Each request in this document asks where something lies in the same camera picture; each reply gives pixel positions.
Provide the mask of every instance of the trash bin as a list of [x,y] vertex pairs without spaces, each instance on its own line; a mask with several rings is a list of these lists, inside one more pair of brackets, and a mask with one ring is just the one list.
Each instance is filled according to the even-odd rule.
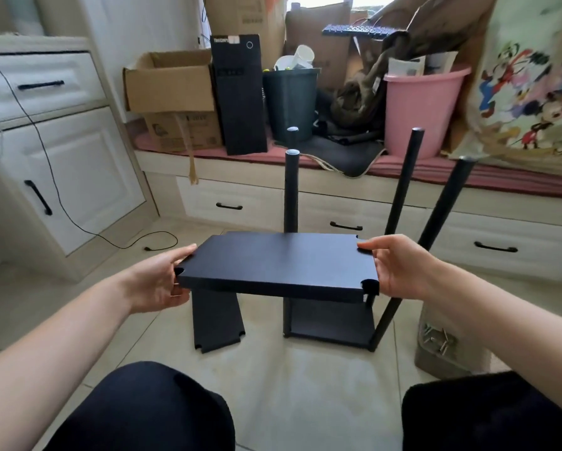
[[470,67],[456,65],[441,75],[386,75],[385,146],[390,155],[404,158],[410,132],[425,129],[418,158],[435,157],[442,148],[454,105]]
[[316,78],[320,68],[266,71],[262,74],[272,137],[287,143],[287,128],[300,129],[297,141],[312,137],[315,120]]

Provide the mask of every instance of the forearm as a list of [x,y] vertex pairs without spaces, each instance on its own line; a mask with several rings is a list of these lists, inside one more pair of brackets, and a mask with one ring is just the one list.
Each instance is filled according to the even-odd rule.
[[438,262],[426,302],[562,408],[562,317]]
[[128,313],[106,279],[0,353],[0,450],[34,446]]

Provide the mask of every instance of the hand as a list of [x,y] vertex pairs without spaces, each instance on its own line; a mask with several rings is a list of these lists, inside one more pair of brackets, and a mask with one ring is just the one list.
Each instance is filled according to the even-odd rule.
[[359,248],[373,250],[380,293],[404,299],[425,299],[429,276],[440,261],[402,234],[380,236],[358,242]]
[[196,244],[166,251],[141,261],[110,279],[119,287],[130,312],[159,311],[189,300],[189,290],[176,284],[174,266],[197,248]]

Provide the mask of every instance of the bottom shelf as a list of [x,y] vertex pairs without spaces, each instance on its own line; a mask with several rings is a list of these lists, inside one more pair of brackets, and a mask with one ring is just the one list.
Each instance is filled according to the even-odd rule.
[[245,328],[235,293],[193,290],[191,296],[195,349],[208,353],[241,341]]
[[375,332],[372,307],[362,303],[337,303],[314,299],[292,299],[291,331],[299,337],[369,349]]

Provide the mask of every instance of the black drawer handle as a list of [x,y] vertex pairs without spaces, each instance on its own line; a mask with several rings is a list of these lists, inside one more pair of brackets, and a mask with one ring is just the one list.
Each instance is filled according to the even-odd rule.
[[38,188],[36,188],[36,185],[34,185],[34,182],[31,180],[25,180],[24,184],[28,185],[30,188],[32,188],[34,190],[34,192],[36,193],[36,196],[38,196],[38,199],[41,200],[41,202],[43,203],[43,205],[45,206],[45,213],[47,215],[53,215],[53,211],[51,210],[51,207],[49,207],[49,204],[47,204],[47,202],[45,201],[45,198],[43,197],[43,195],[41,195],[41,192],[38,190]]
[[337,223],[335,223],[335,221],[331,221],[329,223],[331,226],[333,226],[334,228],[343,228],[345,230],[352,230],[352,231],[362,231],[362,227],[361,226],[357,226],[357,227],[351,227],[351,226],[342,226],[342,225],[338,225]]
[[237,207],[233,207],[232,205],[224,205],[224,204],[221,204],[221,203],[216,203],[216,207],[222,207],[223,209],[233,209],[233,210],[243,209],[242,205],[238,205]]
[[41,88],[41,87],[59,87],[63,85],[65,82],[63,80],[53,80],[51,82],[40,82],[40,83],[25,83],[22,85],[18,85],[18,90],[31,90],[33,88]]
[[485,248],[486,250],[506,251],[508,253],[517,253],[519,251],[516,246],[510,246],[509,248],[498,248],[496,246],[484,245],[483,243],[478,241],[473,242],[473,244],[478,248]]

